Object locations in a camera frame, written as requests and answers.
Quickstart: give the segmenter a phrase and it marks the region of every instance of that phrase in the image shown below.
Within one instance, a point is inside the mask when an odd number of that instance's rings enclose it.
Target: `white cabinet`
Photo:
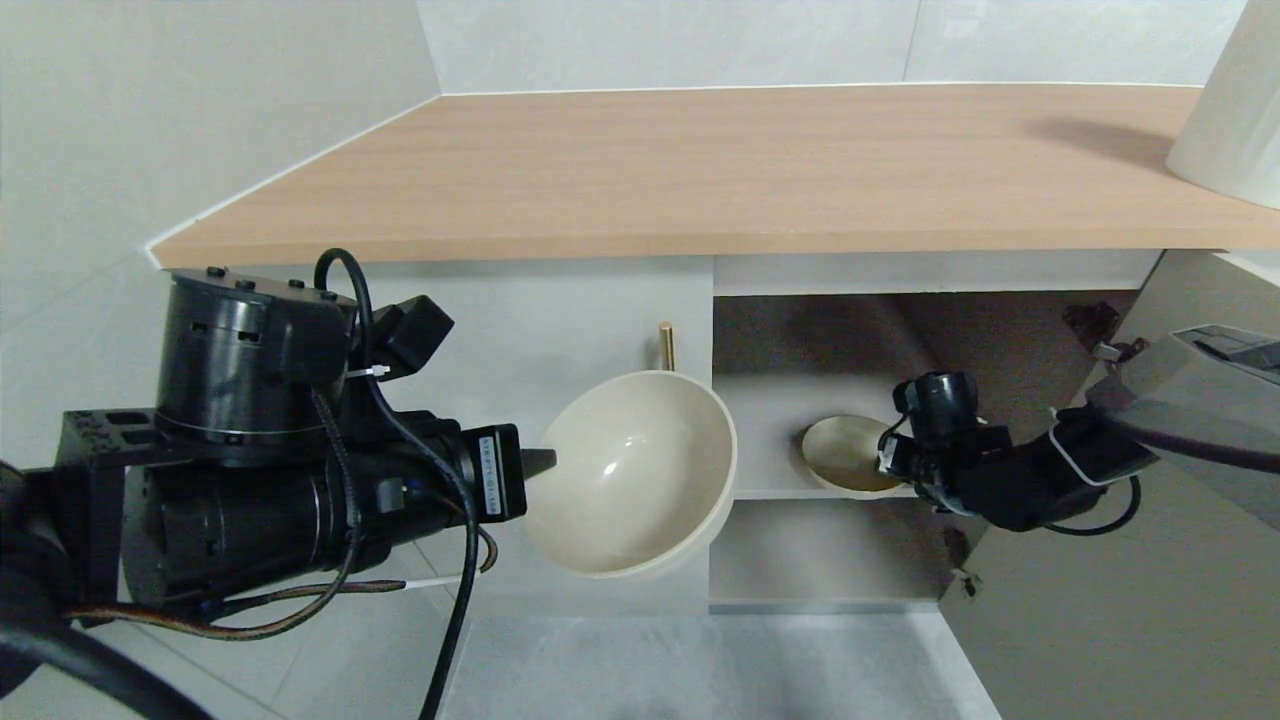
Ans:
[[[257,272],[310,278],[302,268]],[[538,447],[579,395],[617,375],[657,368],[658,324],[664,320],[675,325],[680,372],[710,383],[709,258],[370,264],[366,273],[375,306],[425,293],[456,322],[419,374],[383,386],[398,410],[431,410],[463,427],[515,423],[521,445]],[[348,291],[337,268],[330,275],[334,290]],[[476,582],[476,614],[707,612],[705,552],[650,582],[586,580],[543,560],[524,520],[486,528],[500,555]],[[438,574],[462,568],[461,528],[417,544]],[[447,612],[451,598],[436,597]]]
[[[657,328],[669,320],[680,372],[712,383],[739,429],[736,503],[709,552],[653,580],[584,580],[543,560],[524,521],[492,525],[502,555],[477,582],[475,612],[815,612],[936,602],[951,577],[943,532],[960,528],[975,541],[984,527],[934,515],[914,498],[837,498],[799,464],[799,433],[841,413],[893,421],[892,387],[931,369],[972,373],[983,415],[1010,425],[1015,441],[1043,432],[1048,409],[1069,405],[1093,368],[1062,310],[1107,301],[1124,313],[1152,260],[1107,252],[1064,258],[1021,254],[991,265],[957,254],[951,274],[931,281],[922,268],[941,268],[937,258],[876,256],[861,266],[855,256],[837,256],[831,266],[847,269],[847,282],[828,273],[831,282],[820,287],[781,282],[788,259],[742,259],[739,270],[754,269],[733,275],[735,290],[724,296],[728,275],[721,270],[736,270],[709,258],[372,265],[369,272],[376,304],[428,293],[457,320],[419,375],[385,386],[398,409],[429,409],[467,427],[513,421],[524,445],[535,447],[580,393],[655,366]],[[1064,263],[1046,266],[1055,259]],[[1012,279],[992,272],[1032,261],[1041,269],[1028,265]],[[936,292],[940,287],[966,292]],[[1207,288],[1194,301],[1211,305],[1222,292]],[[1135,313],[1148,305],[1139,301]],[[1234,316],[1219,310],[1215,305],[1204,314],[1220,322]],[[1010,552],[1028,547],[1020,544],[1023,536],[996,537],[997,547],[1011,543]],[[979,544],[975,557],[988,544]],[[457,529],[419,547],[439,574],[461,566]],[[436,598],[447,609],[448,593]]]
[[[1277,310],[1270,282],[1208,252],[1170,251],[1116,338],[1206,323],[1280,336]],[[1280,533],[1213,480],[1161,461],[1116,533],[987,533],[965,565],[977,594],[952,584],[942,611],[1002,716],[1275,717]],[[1126,502],[1108,493],[1073,524],[1106,523]]]

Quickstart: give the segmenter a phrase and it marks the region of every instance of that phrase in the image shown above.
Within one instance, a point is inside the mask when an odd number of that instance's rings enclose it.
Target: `cabinet handle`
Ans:
[[[658,325],[658,336],[662,338],[662,369],[668,373],[676,372],[676,334],[671,323]]]

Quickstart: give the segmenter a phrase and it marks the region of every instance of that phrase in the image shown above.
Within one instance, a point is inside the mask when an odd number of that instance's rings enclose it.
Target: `robotic arm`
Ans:
[[[356,299],[326,288],[335,260]],[[0,629],[26,619],[56,638],[72,618],[129,619],[215,639],[271,637],[338,592],[404,587],[346,578],[396,544],[466,525],[458,601],[424,708],[434,716],[480,524],[524,515],[526,478],[554,464],[553,452],[522,450],[515,425],[463,429],[383,398],[379,383],[421,369],[452,327],[426,296],[374,311],[343,250],[320,258],[314,287],[224,268],[173,273],[156,406],[65,413],[52,468],[0,473]],[[250,629],[212,624],[284,598],[232,596],[314,570],[338,575],[284,593],[316,597],[294,615]],[[32,655],[61,646],[31,633],[18,644],[0,635],[0,697],[35,660],[68,657]]]
[[[929,373],[893,391],[914,438],[886,433],[881,471],[940,509],[1025,532],[1091,510],[1165,457],[1280,528],[1280,500],[1256,477],[1280,474],[1280,341],[1221,325],[1176,332],[1110,363],[1087,400],[1014,446],[1007,428],[978,418],[969,375]]]

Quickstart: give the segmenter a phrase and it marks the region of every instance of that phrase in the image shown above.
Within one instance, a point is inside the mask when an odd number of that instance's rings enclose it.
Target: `wooden countertop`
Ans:
[[[1192,88],[934,85],[458,96],[154,249],[166,266],[1280,246],[1164,168]]]

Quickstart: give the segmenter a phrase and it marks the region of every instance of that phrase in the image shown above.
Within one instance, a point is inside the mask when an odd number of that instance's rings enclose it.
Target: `white bowl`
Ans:
[[[845,497],[895,497],[902,495],[902,483],[876,471],[877,446],[887,429],[884,423],[861,415],[826,418],[805,430],[800,457],[814,480]]]
[[[707,386],[668,372],[588,391],[539,447],[527,527],[554,565],[589,578],[666,573],[710,544],[733,503],[737,433]]]

